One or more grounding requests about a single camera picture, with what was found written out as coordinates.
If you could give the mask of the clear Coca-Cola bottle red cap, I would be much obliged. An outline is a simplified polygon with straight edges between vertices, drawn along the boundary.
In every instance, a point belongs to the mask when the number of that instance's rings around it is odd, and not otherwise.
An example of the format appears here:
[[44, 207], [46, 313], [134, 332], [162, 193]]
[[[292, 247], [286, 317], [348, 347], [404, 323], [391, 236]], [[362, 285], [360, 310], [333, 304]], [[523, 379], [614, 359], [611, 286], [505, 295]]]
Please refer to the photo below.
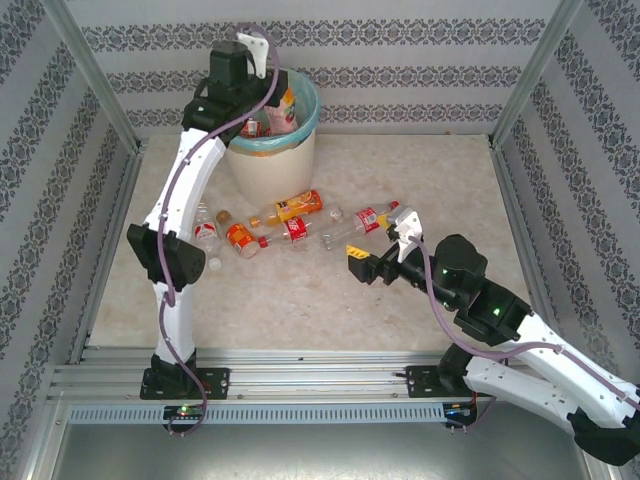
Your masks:
[[347, 214], [343, 220], [320, 234], [322, 246], [326, 250], [336, 250], [349, 241], [378, 230], [383, 218], [399, 205], [397, 200], [391, 200], [382, 204], [371, 204], [355, 213]]
[[339, 206], [296, 215], [273, 228], [266, 235], [258, 237], [257, 242], [263, 249], [274, 244], [292, 245], [340, 223], [343, 218], [344, 211]]

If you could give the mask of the orange juice bottle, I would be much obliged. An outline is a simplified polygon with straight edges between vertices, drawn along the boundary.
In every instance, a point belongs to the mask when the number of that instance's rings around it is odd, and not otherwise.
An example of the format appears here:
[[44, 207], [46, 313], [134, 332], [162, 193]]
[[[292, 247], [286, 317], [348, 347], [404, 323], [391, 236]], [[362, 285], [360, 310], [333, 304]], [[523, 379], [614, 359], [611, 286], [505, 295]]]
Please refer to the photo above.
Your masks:
[[258, 214], [249, 218], [252, 228], [275, 227], [295, 216], [315, 213], [324, 207], [324, 202], [318, 190], [307, 190], [287, 200], [269, 204]]

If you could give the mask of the small orange label bottle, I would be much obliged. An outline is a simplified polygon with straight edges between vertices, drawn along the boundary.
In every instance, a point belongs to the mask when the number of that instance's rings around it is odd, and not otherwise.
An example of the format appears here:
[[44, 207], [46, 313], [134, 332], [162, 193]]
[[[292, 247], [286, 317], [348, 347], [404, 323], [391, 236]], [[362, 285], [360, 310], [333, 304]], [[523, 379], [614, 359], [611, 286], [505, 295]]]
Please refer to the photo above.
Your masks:
[[250, 259], [257, 254], [260, 246], [256, 238], [249, 229], [233, 217], [230, 212], [220, 210], [216, 214], [216, 221], [224, 238], [242, 258]]

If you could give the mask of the clear bottle white cap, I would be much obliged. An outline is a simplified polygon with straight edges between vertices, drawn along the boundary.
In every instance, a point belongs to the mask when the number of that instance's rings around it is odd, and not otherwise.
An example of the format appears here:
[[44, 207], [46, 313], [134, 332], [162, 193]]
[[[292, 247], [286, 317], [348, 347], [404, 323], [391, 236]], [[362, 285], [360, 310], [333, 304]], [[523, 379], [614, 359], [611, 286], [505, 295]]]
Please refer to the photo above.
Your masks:
[[196, 208], [193, 230], [195, 244], [205, 252], [208, 267], [211, 270], [220, 269], [222, 262], [219, 254], [222, 243], [213, 214], [203, 202], [200, 202]]

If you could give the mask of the cream plastic bin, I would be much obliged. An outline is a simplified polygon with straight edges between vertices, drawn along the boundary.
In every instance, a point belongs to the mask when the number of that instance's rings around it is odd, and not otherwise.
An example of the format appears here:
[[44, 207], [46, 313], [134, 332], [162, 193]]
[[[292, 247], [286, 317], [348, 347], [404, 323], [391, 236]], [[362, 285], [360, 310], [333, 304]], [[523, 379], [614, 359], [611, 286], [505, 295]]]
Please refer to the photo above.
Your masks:
[[257, 157], [227, 148], [223, 162], [230, 168], [242, 196], [263, 207], [311, 188], [315, 131], [296, 148]]

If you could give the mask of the small controller board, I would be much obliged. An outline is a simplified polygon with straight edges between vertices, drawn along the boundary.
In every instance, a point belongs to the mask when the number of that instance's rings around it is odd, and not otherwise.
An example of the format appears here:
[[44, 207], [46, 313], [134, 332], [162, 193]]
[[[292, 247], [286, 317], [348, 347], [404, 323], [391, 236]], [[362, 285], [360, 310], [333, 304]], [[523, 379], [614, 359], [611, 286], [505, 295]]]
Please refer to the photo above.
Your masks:
[[475, 402], [445, 403], [444, 414], [458, 422], [473, 422], [477, 417], [477, 405]]
[[201, 405], [174, 405], [165, 406], [163, 411], [163, 419], [169, 420], [184, 420], [184, 421], [198, 421], [203, 416], [203, 407]]

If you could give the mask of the grey metal bottom panel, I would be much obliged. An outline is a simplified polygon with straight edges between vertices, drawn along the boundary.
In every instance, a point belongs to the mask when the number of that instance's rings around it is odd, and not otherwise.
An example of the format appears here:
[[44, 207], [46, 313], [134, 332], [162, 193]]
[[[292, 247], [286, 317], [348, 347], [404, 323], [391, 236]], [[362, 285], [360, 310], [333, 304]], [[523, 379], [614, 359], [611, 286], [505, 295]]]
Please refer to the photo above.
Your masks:
[[52, 480], [591, 480], [571, 441], [536, 421], [467, 434], [436, 424], [73, 425]]

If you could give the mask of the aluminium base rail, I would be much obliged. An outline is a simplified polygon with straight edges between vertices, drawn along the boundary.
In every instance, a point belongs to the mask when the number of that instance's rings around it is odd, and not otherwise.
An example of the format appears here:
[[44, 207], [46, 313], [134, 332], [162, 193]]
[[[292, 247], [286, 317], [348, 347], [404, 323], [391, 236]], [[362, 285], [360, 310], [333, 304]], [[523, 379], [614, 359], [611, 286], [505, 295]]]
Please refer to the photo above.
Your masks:
[[[54, 368], [48, 401], [134, 403], [151, 348], [89, 346], [80, 360]], [[407, 401], [399, 375], [410, 365], [435, 365], [442, 352], [313, 351], [201, 348], [202, 367], [227, 368], [227, 401], [350, 403]]]

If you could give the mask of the aluminium frame post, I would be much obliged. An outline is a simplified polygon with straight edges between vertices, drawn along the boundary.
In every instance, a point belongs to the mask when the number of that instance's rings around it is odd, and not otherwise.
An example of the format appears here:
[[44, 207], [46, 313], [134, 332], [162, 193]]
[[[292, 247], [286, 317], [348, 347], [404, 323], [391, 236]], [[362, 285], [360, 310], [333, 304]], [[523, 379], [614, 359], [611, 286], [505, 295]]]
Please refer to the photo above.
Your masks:
[[490, 134], [490, 145], [503, 145], [584, 0], [560, 0]]
[[66, 0], [40, 0], [40, 2], [120, 139], [129, 151], [138, 152], [141, 140], [135, 133], [81, 28], [76, 23]]

